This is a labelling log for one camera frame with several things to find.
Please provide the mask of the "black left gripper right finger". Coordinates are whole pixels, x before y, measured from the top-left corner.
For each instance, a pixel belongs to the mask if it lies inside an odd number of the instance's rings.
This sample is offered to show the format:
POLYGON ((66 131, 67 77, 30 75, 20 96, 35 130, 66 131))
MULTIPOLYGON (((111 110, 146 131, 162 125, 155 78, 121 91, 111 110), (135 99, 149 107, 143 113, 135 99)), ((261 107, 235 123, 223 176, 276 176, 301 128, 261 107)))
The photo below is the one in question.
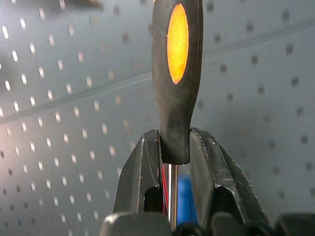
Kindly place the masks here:
POLYGON ((198 223, 207 227, 217 212, 239 223, 268 223, 245 173, 207 131, 190 132, 190 173, 198 223))

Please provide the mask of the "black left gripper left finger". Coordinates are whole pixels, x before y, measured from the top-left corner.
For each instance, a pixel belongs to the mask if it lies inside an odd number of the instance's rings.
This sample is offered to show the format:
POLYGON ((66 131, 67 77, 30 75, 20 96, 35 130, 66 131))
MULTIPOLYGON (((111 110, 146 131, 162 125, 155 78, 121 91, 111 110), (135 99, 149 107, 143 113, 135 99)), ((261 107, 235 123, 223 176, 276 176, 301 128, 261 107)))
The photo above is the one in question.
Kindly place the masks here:
POLYGON ((113 213, 163 212, 162 159, 157 130, 143 133, 124 164, 113 213))

